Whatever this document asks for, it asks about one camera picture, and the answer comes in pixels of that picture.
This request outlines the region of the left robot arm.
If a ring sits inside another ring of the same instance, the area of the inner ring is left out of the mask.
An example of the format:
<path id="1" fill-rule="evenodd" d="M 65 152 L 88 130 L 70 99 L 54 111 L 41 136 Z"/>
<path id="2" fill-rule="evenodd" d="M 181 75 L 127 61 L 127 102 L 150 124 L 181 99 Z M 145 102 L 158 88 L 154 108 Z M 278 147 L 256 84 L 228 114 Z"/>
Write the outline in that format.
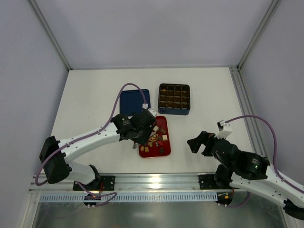
<path id="1" fill-rule="evenodd" d="M 132 117 L 118 114 L 101 127 L 79 136 L 63 140 L 50 136 L 45 140 L 39 155 L 39 170 L 44 172 L 49 184 L 72 180 L 86 186 L 96 185 L 101 179 L 98 170 L 93 165 L 79 164 L 75 159 L 104 145 L 123 140 L 146 144 L 156 125 L 156 115 L 153 109 L 142 109 Z"/>

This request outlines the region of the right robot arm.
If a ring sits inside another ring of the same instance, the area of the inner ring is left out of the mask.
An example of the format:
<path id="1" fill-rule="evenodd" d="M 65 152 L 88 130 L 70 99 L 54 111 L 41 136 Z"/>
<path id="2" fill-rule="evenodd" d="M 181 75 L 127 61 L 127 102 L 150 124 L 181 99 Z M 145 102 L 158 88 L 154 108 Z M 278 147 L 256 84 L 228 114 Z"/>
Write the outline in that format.
<path id="1" fill-rule="evenodd" d="M 202 131 L 187 144 L 192 153 L 197 153 L 204 145 L 202 155 L 219 161 L 214 181 L 221 189 L 237 188 L 254 193 L 279 205 L 289 216 L 303 220 L 303 186 L 295 181 L 288 185 L 288 178 L 276 173 L 266 158 L 242 151 L 230 143 L 227 137 L 231 133 L 226 130 L 218 133 Z"/>

